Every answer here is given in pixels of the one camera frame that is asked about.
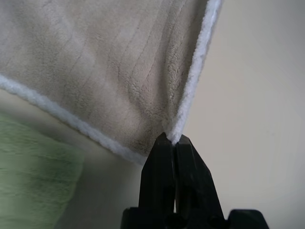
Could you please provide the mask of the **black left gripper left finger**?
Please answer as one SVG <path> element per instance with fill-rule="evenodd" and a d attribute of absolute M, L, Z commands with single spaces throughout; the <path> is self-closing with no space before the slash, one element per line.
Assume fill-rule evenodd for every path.
<path fill-rule="evenodd" d="M 175 180 L 173 148 L 166 134 L 160 134 L 142 168 L 139 207 L 156 211 L 173 211 Z"/>

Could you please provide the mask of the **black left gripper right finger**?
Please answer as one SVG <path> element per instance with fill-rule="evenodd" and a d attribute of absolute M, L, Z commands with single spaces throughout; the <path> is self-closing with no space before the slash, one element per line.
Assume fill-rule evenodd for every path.
<path fill-rule="evenodd" d="M 206 216 L 222 216 L 211 172 L 184 135 L 175 145 L 176 201 L 178 213 L 189 216 L 193 209 Z"/>

